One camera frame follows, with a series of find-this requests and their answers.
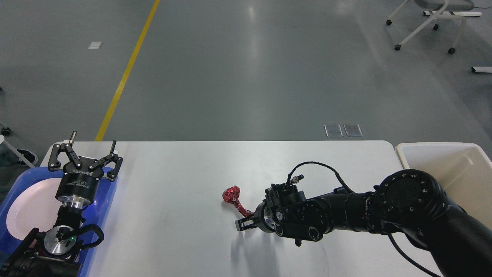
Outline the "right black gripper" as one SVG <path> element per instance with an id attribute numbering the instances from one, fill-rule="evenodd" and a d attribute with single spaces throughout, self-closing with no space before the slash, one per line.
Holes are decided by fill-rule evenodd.
<path id="1" fill-rule="evenodd" d="M 266 233 L 276 233 L 273 214 L 268 204 L 262 202 L 255 210 L 254 217 L 242 218 L 235 221 L 236 230 L 239 232 L 259 228 Z"/>

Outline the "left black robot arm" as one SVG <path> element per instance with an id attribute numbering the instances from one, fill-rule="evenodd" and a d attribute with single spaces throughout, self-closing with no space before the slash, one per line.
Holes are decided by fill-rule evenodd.
<path id="1" fill-rule="evenodd" d="M 115 141 L 100 159 L 78 155 L 75 136 L 52 146 L 46 166 L 22 173 L 2 203 L 2 277 L 88 275 L 123 158 Z"/>

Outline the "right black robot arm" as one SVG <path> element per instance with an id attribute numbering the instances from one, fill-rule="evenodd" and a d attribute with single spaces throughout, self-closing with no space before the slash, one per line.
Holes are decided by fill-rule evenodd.
<path id="1" fill-rule="evenodd" d="M 297 184 L 304 178 L 288 174 L 272 184 L 256 211 L 235 222 L 241 232 L 259 228 L 279 237 L 318 242 L 334 230 L 386 235 L 397 252 L 415 267 L 434 273 L 406 255 L 393 234 L 404 233 L 416 248 L 431 253 L 444 277 L 491 275 L 491 230 L 468 214 L 429 173 L 404 169 L 386 177 L 373 191 L 355 193 L 334 172 L 341 187 L 310 199 Z"/>

